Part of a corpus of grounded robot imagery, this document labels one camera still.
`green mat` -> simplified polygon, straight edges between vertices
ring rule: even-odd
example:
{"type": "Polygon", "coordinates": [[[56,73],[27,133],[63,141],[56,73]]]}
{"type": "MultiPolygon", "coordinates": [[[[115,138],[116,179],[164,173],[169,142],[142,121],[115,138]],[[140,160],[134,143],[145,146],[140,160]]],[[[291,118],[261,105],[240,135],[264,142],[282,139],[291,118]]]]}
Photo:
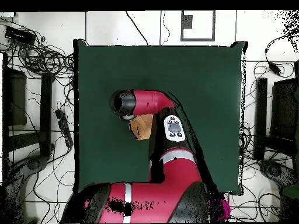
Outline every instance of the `green mat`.
{"type": "Polygon", "coordinates": [[[148,140],[136,141],[109,108],[114,91],[144,89],[180,100],[218,190],[240,194],[244,45],[93,47],[78,40],[79,189],[92,182],[148,180],[148,140]]]}

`tan object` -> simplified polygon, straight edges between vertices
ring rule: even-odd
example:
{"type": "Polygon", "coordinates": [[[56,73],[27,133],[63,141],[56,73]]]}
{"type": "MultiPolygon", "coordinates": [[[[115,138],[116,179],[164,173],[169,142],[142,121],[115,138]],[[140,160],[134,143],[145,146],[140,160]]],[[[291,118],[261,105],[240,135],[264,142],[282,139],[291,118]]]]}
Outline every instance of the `tan object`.
{"type": "Polygon", "coordinates": [[[141,115],[129,122],[129,129],[137,140],[149,139],[152,130],[152,115],[141,115]]]}

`silver band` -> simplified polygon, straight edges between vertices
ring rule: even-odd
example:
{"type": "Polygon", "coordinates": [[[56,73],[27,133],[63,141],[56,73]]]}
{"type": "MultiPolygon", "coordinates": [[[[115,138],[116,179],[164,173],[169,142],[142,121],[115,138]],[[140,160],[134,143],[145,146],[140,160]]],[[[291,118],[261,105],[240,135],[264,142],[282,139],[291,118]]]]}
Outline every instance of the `silver band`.
{"type": "MultiPolygon", "coordinates": [[[[132,203],[132,186],[129,183],[124,184],[126,186],[126,190],[124,193],[124,203],[132,203]]],[[[123,223],[130,223],[131,216],[124,216],[123,223]]]]}
{"type": "Polygon", "coordinates": [[[184,159],[191,160],[192,162],[195,162],[193,154],[186,150],[170,151],[170,152],[166,153],[165,155],[163,155],[161,157],[161,160],[163,160],[163,164],[165,164],[167,162],[170,162],[171,160],[174,160],[174,158],[177,158],[177,159],[184,158],[184,159]]]}

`black cable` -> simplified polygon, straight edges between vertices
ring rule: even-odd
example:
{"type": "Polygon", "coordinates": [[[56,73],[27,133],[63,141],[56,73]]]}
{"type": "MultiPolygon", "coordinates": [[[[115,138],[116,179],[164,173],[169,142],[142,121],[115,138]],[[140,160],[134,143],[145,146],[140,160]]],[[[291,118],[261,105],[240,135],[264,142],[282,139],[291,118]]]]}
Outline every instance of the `black cable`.
{"type": "MultiPolygon", "coordinates": [[[[254,84],[256,83],[256,81],[261,76],[263,76],[265,73],[268,73],[270,71],[264,65],[258,66],[259,63],[260,63],[260,61],[255,65],[255,67],[253,69],[253,74],[255,76],[255,80],[251,84],[250,91],[249,91],[248,94],[245,95],[245,97],[251,96],[251,97],[253,97],[255,99],[255,96],[253,95],[253,92],[256,90],[256,87],[253,89],[254,84]],[[262,73],[257,73],[256,70],[258,68],[261,68],[261,67],[263,67],[265,70],[262,73]]],[[[281,77],[285,73],[285,69],[284,69],[283,65],[289,65],[289,64],[284,63],[284,64],[279,64],[278,65],[281,68],[281,70],[282,70],[281,77]]],[[[284,76],[285,78],[290,77],[294,73],[294,67],[292,66],[292,68],[293,68],[293,71],[291,72],[291,74],[288,75],[288,76],[284,76]]],[[[257,164],[257,161],[253,160],[253,158],[252,158],[253,157],[253,153],[252,153],[253,150],[252,150],[252,148],[254,148],[254,146],[255,146],[255,142],[254,142],[253,138],[255,136],[251,134],[251,131],[254,128],[254,126],[251,127],[245,121],[243,122],[243,124],[242,123],[240,123],[240,124],[241,124],[240,130],[243,130],[243,134],[240,135],[240,138],[242,138],[244,140],[244,147],[243,147],[243,150],[241,150],[241,152],[244,155],[244,163],[243,163],[242,170],[243,170],[243,172],[245,172],[245,171],[247,171],[249,169],[254,169],[253,176],[250,176],[248,178],[243,178],[243,180],[249,180],[249,179],[252,179],[252,178],[254,178],[256,176],[256,171],[257,170],[260,171],[259,169],[253,167],[254,165],[257,164]]],[[[287,160],[291,159],[291,158],[288,158],[288,156],[286,156],[285,159],[275,159],[275,157],[279,154],[276,150],[265,149],[265,152],[272,152],[270,160],[274,160],[276,162],[281,161],[281,162],[285,163],[287,160]]],[[[264,205],[262,205],[260,203],[261,198],[263,198],[266,195],[272,195],[273,197],[276,197],[277,199],[280,199],[278,196],[276,196],[276,195],[274,195],[272,193],[267,193],[267,194],[262,194],[259,198],[257,198],[252,191],[250,191],[246,186],[243,185],[243,183],[241,184],[241,186],[243,188],[247,189],[254,196],[254,200],[244,202],[243,204],[240,204],[240,205],[236,205],[235,204],[235,206],[231,206],[231,212],[234,212],[234,210],[239,209],[241,212],[243,212],[245,215],[248,216],[248,214],[246,212],[242,211],[241,208],[254,208],[254,209],[256,209],[256,214],[255,214],[254,217],[248,216],[248,217],[241,217],[241,218],[237,218],[236,216],[231,215],[230,216],[230,220],[231,221],[236,220],[236,222],[248,222],[248,221],[254,221],[254,222],[256,222],[258,213],[261,215],[261,218],[262,218],[262,220],[264,222],[266,221],[265,216],[268,215],[268,214],[272,214],[272,215],[275,215],[276,217],[279,217],[279,212],[280,212],[279,208],[280,207],[276,207],[274,205],[271,205],[270,207],[265,207],[264,205]],[[255,206],[245,206],[246,204],[248,204],[250,202],[255,203],[255,206]]]]}
{"type": "MultiPolygon", "coordinates": [[[[63,183],[61,182],[62,178],[63,178],[67,173],[70,173],[70,172],[75,173],[75,171],[72,171],[72,170],[70,170],[70,171],[66,171],[66,172],[61,176],[60,180],[58,181],[58,187],[57,187],[57,202],[58,202],[59,185],[60,185],[60,184],[62,184],[62,185],[64,185],[64,186],[73,186],[73,185],[74,185],[74,184],[71,184],[71,185],[65,185],[65,184],[63,184],[63,183]]],[[[60,207],[59,203],[57,203],[56,206],[58,207],[58,210],[57,210],[57,218],[56,218],[56,220],[57,220],[57,223],[59,223],[59,214],[58,214],[59,207],[60,207]]]]}
{"type": "Polygon", "coordinates": [[[148,46],[148,42],[147,39],[143,36],[143,34],[140,32],[139,28],[136,26],[135,22],[133,21],[133,19],[131,18],[131,16],[128,14],[128,12],[126,11],[127,16],[130,18],[130,20],[132,21],[133,25],[135,26],[135,28],[137,29],[137,31],[140,33],[140,35],[143,37],[143,39],[145,40],[145,42],[147,43],[148,46]]]}
{"type": "Polygon", "coordinates": [[[59,205],[59,204],[55,205],[55,208],[54,208],[54,216],[52,216],[52,217],[50,218],[50,220],[48,220],[45,224],[48,224],[49,222],[51,222],[51,220],[52,220],[53,218],[56,218],[56,220],[58,221],[58,219],[57,219],[57,217],[56,217],[56,214],[58,214],[59,208],[60,208],[60,205],[59,205]]]}
{"type": "Polygon", "coordinates": [[[166,42],[168,41],[168,39],[169,39],[169,37],[170,37],[170,35],[171,35],[169,29],[165,26],[165,23],[164,23],[165,13],[166,13],[166,11],[164,11],[164,15],[163,15],[163,21],[162,21],[162,23],[163,23],[164,28],[166,28],[167,31],[168,31],[168,37],[167,37],[167,40],[166,40],[166,41],[163,41],[163,43],[161,44],[161,46],[162,46],[164,43],[166,43],[166,42]]]}
{"type": "Polygon", "coordinates": [[[269,47],[270,47],[275,41],[280,40],[280,39],[283,39],[283,38],[285,38],[285,37],[287,37],[287,36],[289,36],[289,35],[292,35],[292,34],[294,34],[294,33],[298,33],[298,30],[296,30],[296,29],[291,30],[291,31],[289,31],[289,32],[286,33],[286,34],[284,34],[284,35],[282,35],[282,36],[280,36],[280,37],[278,37],[278,38],[275,38],[274,40],[272,40],[272,41],[270,41],[270,42],[268,43],[268,45],[267,45],[267,47],[266,47],[266,49],[265,49],[265,57],[266,57],[266,61],[267,61],[268,64],[269,64],[269,68],[270,68],[270,70],[271,70],[274,74],[276,74],[277,76],[280,76],[280,77],[282,77],[282,78],[288,78],[288,76],[283,76],[283,75],[282,75],[282,74],[284,74],[284,72],[283,72],[283,73],[281,72],[281,69],[280,69],[281,65],[276,64],[276,63],[271,62],[271,61],[268,60],[267,53],[268,53],[269,47]]]}
{"type": "Polygon", "coordinates": [[[63,184],[61,182],[61,179],[59,180],[55,174],[55,168],[54,168],[54,161],[55,161],[55,150],[54,150],[54,153],[53,153],[53,160],[52,160],[52,163],[53,163],[53,173],[54,173],[54,176],[56,178],[56,180],[58,181],[59,184],[62,184],[63,186],[73,186],[74,184],[71,184],[71,185],[66,185],[66,184],[63,184]]]}
{"type": "Polygon", "coordinates": [[[35,192],[35,188],[36,188],[36,184],[37,184],[37,181],[38,181],[38,180],[39,180],[39,173],[37,173],[36,181],[35,181],[35,184],[34,184],[34,186],[33,186],[33,192],[34,192],[34,194],[35,194],[35,196],[36,196],[37,198],[39,198],[40,200],[42,200],[43,202],[45,202],[45,203],[48,204],[48,206],[49,206],[49,209],[48,209],[47,213],[45,214],[44,218],[43,218],[43,219],[41,220],[41,222],[40,222],[40,224],[42,224],[43,221],[45,220],[46,216],[48,215],[50,209],[51,209],[51,205],[50,205],[46,200],[44,200],[43,198],[41,198],[40,196],[38,196],[37,193],[35,192]]]}
{"type": "MultiPolygon", "coordinates": [[[[65,106],[68,106],[72,113],[73,113],[73,110],[72,108],[70,107],[70,105],[66,105],[66,103],[69,103],[71,105],[74,105],[71,100],[69,99],[69,94],[71,92],[71,90],[73,90],[73,88],[70,87],[70,82],[74,79],[74,59],[73,59],[73,54],[70,54],[68,56],[65,55],[65,52],[55,46],[52,46],[52,45],[48,45],[48,46],[44,46],[40,40],[43,39],[43,36],[40,35],[40,33],[36,32],[36,31],[32,31],[24,26],[21,26],[17,23],[14,23],[14,22],[11,22],[13,24],[16,24],[20,27],[21,30],[25,30],[27,32],[30,32],[30,33],[33,33],[35,36],[36,36],[36,41],[35,41],[35,44],[34,45],[24,45],[24,44],[21,44],[21,43],[18,43],[18,42],[15,42],[13,40],[9,40],[8,41],[8,45],[3,45],[6,50],[5,51],[11,51],[11,58],[9,60],[9,65],[11,66],[16,66],[16,67],[19,67],[20,70],[25,69],[27,70],[27,73],[30,75],[31,78],[29,79],[41,79],[40,75],[42,73],[52,73],[54,76],[55,76],[55,79],[56,81],[64,87],[64,95],[65,95],[65,102],[64,104],[61,106],[60,109],[63,108],[63,112],[65,112],[65,106]],[[16,65],[16,64],[13,64],[12,61],[12,58],[15,57],[15,55],[17,55],[21,65],[16,65]],[[66,85],[63,85],[58,79],[69,79],[69,83],[66,84],[66,85]]],[[[33,95],[39,95],[40,94],[37,94],[37,93],[33,93],[31,92],[25,85],[25,88],[33,95]]],[[[37,104],[40,105],[40,103],[36,100],[35,97],[31,97],[29,99],[27,99],[27,101],[29,100],[35,100],[37,104]]],[[[25,114],[28,116],[30,122],[31,122],[31,125],[33,126],[34,128],[34,131],[36,132],[37,134],[37,137],[39,139],[39,135],[38,135],[38,132],[36,131],[36,128],[35,126],[33,125],[33,122],[30,118],[30,116],[28,115],[28,113],[24,110],[24,109],[21,109],[25,112],[25,114]]],[[[11,166],[11,170],[13,169],[13,174],[16,172],[18,172],[18,170],[20,168],[22,168],[23,166],[25,166],[27,163],[26,161],[30,159],[30,154],[32,152],[34,152],[35,150],[31,151],[27,158],[25,159],[22,159],[16,163],[13,163],[12,166],[11,166]]],[[[68,151],[61,155],[60,157],[57,157],[57,158],[54,158],[48,162],[49,163],[53,163],[54,165],[54,161],[55,160],[58,160],[60,158],[61,161],[59,162],[59,164],[55,167],[55,169],[60,165],[60,163],[62,162],[62,160],[64,159],[65,155],[67,155],[71,150],[68,149],[68,151]]],[[[42,182],[40,182],[38,185],[37,182],[38,182],[38,177],[39,177],[39,174],[37,174],[37,180],[34,184],[34,187],[33,187],[33,190],[31,192],[34,192],[34,194],[36,195],[36,197],[38,197],[41,202],[44,202],[44,203],[47,203],[49,205],[49,210],[48,212],[45,214],[43,220],[41,221],[41,223],[43,223],[44,219],[46,218],[46,216],[48,215],[49,211],[50,211],[50,203],[47,202],[46,200],[42,199],[40,196],[38,196],[35,192],[35,189],[41,184],[43,183],[52,173],[50,173],[42,182]]],[[[59,210],[59,205],[56,205],[55,208],[54,208],[54,216],[56,218],[56,214],[58,214],[58,212],[55,212],[55,210],[58,208],[59,210]]]]}

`black stand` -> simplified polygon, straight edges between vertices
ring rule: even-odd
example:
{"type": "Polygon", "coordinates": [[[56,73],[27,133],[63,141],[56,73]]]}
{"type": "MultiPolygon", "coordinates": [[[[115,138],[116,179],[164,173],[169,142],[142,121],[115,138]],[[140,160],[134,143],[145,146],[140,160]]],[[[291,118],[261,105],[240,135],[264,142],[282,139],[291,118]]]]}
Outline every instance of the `black stand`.
{"type": "Polygon", "coordinates": [[[299,146],[299,60],[294,63],[294,70],[294,79],[286,79],[274,83],[269,136],[266,135],[267,79],[259,78],[256,85],[255,147],[253,150],[253,159],[262,161],[266,147],[292,158],[294,170],[288,171],[288,173],[293,174],[294,180],[292,180],[292,184],[280,186],[281,196],[287,199],[290,197],[299,198],[297,174],[299,172],[299,161],[296,158],[299,146]]]}
{"type": "Polygon", "coordinates": [[[299,198],[290,198],[282,194],[283,188],[296,183],[294,171],[272,160],[259,161],[260,172],[273,180],[280,194],[279,222],[299,222],[299,198]]]}
{"type": "Polygon", "coordinates": [[[6,211],[2,212],[2,222],[37,223],[36,221],[29,222],[25,218],[25,191],[29,178],[47,166],[51,151],[54,149],[51,144],[51,102],[54,80],[55,78],[50,73],[44,73],[41,76],[40,131],[10,136],[7,142],[10,144],[8,152],[39,144],[40,155],[24,159],[23,163],[9,166],[5,181],[6,211]]]}

